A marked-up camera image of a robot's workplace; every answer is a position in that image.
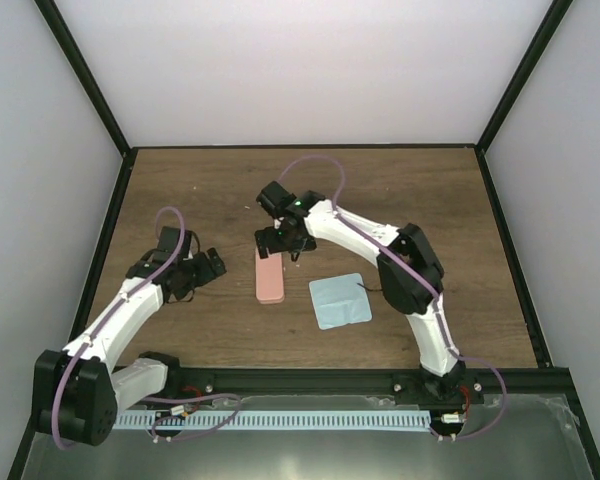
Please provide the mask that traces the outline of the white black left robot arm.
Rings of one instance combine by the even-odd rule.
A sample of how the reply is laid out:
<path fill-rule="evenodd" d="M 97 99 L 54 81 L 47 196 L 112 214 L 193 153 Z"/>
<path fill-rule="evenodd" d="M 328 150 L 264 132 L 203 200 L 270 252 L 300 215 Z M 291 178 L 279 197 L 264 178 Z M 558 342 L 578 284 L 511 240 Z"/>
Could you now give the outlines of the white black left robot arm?
<path fill-rule="evenodd" d="M 170 300 L 191 300 L 195 290 L 221 277 L 226 266 L 216 249 L 177 257 L 152 249 L 127 271 L 114 299 L 62 350 L 44 351 L 34 366 L 32 416 L 39 433 L 67 450 L 97 446 L 118 415 L 144 399 L 176 402 L 184 392 L 177 358 L 145 352 L 116 367 L 140 328 Z"/>

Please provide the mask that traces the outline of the pink glasses case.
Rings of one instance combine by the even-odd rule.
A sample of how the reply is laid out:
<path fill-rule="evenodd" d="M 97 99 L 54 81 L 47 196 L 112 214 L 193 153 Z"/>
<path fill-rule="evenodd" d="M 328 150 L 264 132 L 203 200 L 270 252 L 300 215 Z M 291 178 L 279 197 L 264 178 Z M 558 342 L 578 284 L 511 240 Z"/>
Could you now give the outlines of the pink glasses case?
<path fill-rule="evenodd" d="M 280 253 L 270 254 L 267 258 L 255 254 L 255 296 L 264 305 L 284 300 L 284 265 Z"/>

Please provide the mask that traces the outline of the light blue cleaning cloth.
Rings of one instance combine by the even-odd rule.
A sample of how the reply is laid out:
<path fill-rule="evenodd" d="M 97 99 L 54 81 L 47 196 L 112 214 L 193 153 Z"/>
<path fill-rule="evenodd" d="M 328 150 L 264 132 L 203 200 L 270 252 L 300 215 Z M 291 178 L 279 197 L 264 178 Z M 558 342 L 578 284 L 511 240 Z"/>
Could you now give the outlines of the light blue cleaning cloth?
<path fill-rule="evenodd" d="M 372 320 L 369 298 L 359 273 L 313 280 L 308 286 L 320 330 Z"/>

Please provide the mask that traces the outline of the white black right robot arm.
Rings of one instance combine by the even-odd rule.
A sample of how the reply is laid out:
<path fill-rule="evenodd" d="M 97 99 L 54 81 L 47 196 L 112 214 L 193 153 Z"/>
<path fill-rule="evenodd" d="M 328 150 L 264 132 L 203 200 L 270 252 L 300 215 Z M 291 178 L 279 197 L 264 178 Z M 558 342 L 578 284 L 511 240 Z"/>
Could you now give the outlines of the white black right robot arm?
<path fill-rule="evenodd" d="M 420 227 L 377 223 L 322 195 L 271 198 L 261 193 L 256 202 L 274 220 L 272 226 L 255 232 L 260 258 L 288 253 L 297 260 L 324 240 L 371 263 L 383 298 L 406 316 L 412 329 L 427 396 L 445 403 L 459 392 L 466 366 L 443 313 L 444 269 Z"/>

